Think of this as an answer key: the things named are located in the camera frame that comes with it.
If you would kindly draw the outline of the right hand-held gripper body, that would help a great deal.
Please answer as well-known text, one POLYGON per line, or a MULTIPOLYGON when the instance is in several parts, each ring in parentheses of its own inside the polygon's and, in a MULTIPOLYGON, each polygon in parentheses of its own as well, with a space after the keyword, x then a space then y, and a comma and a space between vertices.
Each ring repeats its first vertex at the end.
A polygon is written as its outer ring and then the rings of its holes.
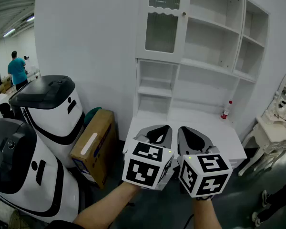
POLYGON ((223 192, 231 174, 228 149, 213 147, 209 153, 190 154, 178 147, 178 179, 193 198, 217 195, 223 192))

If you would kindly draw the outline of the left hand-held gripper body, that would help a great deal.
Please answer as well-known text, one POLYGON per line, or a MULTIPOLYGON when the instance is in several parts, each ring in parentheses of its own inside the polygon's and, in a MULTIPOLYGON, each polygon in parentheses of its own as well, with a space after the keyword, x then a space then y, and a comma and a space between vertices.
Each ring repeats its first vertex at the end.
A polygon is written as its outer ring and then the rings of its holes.
POLYGON ((145 189, 162 190, 174 174, 174 150, 134 138, 124 147, 122 180, 145 189))

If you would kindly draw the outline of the glass cabinet door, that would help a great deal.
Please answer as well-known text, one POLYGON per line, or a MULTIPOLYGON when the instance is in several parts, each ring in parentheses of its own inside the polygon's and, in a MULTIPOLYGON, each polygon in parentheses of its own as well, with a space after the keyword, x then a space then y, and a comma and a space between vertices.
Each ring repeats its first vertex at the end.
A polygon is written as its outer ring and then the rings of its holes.
POLYGON ((139 0, 135 57, 179 63, 189 5, 190 0, 139 0))

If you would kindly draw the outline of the person's left forearm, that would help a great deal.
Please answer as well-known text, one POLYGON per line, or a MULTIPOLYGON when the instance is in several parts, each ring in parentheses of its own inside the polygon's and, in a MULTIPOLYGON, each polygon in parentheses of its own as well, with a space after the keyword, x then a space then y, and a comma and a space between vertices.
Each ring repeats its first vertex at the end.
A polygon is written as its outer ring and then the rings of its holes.
POLYGON ((139 190, 139 186, 123 182, 107 196, 83 210, 73 223, 84 229, 107 229, 139 190))

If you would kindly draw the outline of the person's right forearm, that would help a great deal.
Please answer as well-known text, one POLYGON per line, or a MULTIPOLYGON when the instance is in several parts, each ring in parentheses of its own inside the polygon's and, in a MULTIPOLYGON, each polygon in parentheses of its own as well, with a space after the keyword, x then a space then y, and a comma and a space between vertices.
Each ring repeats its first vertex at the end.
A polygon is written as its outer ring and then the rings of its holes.
POLYGON ((194 229, 222 229, 210 197, 193 199, 194 229))

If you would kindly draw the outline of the white cabinet with shelves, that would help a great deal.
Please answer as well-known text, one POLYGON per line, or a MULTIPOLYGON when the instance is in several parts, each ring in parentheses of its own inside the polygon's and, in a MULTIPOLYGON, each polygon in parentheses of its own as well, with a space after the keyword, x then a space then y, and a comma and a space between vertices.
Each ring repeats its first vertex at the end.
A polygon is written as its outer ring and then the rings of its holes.
POLYGON ((236 126, 251 98, 266 52, 270 14, 253 0, 190 0, 184 52, 179 63, 136 62, 133 118, 127 139, 152 125, 172 128, 179 172, 178 129, 206 135, 228 149, 236 168, 245 158, 236 126), (221 113, 231 100, 226 119, 221 113))

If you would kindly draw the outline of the red-capped bottle with red label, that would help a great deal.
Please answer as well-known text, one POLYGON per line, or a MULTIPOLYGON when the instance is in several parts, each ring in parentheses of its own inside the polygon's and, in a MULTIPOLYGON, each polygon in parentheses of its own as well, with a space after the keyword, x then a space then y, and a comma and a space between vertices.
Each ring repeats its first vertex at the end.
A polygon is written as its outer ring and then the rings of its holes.
POLYGON ((232 101, 229 100, 228 103, 225 105, 222 113, 221 113, 221 118, 222 119, 226 119, 230 113, 230 110, 231 110, 231 105, 232 105, 232 101))

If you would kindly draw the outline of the brown cardboard box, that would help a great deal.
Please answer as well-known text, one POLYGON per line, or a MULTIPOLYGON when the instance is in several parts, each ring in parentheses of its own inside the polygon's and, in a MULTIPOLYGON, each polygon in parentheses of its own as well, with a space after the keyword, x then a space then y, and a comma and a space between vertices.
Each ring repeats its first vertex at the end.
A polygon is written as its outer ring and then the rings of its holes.
POLYGON ((103 189, 117 154, 114 113, 99 109, 70 152, 81 174, 103 189))

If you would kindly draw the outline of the dark green cushion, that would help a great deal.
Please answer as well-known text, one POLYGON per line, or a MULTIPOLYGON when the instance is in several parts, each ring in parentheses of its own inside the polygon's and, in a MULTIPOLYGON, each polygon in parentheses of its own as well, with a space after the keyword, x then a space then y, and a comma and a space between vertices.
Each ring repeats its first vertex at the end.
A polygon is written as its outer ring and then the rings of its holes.
POLYGON ((90 123, 90 121, 93 119, 93 117, 96 115, 96 113, 97 113, 100 109, 101 109, 101 107, 96 107, 96 108, 90 110, 90 111, 86 114, 86 116, 85 116, 85 118, 84 118, 84 123, 83 123, 83 126, 84 126, 84 127, 86 127, 86 126, 90 123))

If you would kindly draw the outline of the white ornate dressing table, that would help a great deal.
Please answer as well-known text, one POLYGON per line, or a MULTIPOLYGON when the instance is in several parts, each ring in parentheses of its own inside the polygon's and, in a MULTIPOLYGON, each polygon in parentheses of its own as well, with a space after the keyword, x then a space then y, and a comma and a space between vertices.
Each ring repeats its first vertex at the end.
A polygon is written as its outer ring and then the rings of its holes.
POLYGON ((280 123, 267 124, 261 117, 257 117, 257 124, 242 142, 243 148, 251 138, 255 139, 258 150, 249 162, 238 172, 242 176, 252 165, 254 171, 259 172, 272 168, 286 153, 286 126, 280 123))

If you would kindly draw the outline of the person's black trouser leg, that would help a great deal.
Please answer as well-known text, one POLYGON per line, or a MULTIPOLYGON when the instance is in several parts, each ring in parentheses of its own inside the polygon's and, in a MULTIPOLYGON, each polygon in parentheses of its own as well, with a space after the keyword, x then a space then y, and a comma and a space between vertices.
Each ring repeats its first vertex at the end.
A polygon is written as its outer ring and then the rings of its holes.
POLYGON ((285 206, 286 205, 286 184, 276 193, 271 194, 267 198, 270 205, 285 206))
POLYGON ((269 216, 269 218, 267 218, 262 225, 269 224, 274 227, 286 227, 286 205, 278 209, 277 211, 274 211, 274 208, 265 208, 261 210, 259 214, 265 214, 269 216))

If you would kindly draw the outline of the white and black robot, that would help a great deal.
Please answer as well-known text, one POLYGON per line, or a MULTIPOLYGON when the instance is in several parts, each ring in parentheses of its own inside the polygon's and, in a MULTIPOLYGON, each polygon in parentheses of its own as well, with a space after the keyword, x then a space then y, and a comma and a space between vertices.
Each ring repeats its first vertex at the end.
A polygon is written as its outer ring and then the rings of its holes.
POLYGON ((83 132, 85 113, 70 77, 41 76, 21 87, 9 104, 66 168, 75 167, 70 152, 83 132))
POLYGON ((76 179, 35 130, 16 119, 0 118, 0 196, 46 223, 78 215, 76 179))

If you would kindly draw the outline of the person's dark sleeve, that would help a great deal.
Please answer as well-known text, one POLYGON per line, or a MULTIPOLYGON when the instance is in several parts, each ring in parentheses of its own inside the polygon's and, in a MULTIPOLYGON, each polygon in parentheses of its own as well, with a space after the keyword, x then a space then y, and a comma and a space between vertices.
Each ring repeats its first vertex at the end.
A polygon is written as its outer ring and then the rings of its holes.
POLYGON ((67 222, 64 220, 54 220, 51 223, 49 223, 44 229, 85 229, 85 228, 73 222, 67 222))

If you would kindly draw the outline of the woven wicker basket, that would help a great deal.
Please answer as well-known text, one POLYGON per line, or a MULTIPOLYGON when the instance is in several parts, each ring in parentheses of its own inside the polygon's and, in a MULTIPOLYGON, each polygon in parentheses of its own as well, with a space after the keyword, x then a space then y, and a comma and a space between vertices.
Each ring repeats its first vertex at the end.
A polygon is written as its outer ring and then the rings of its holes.
POLYGON ((8 229, 21 229, 20 228, 20 216, 17 210, 14 210, 11 214, 8 229))

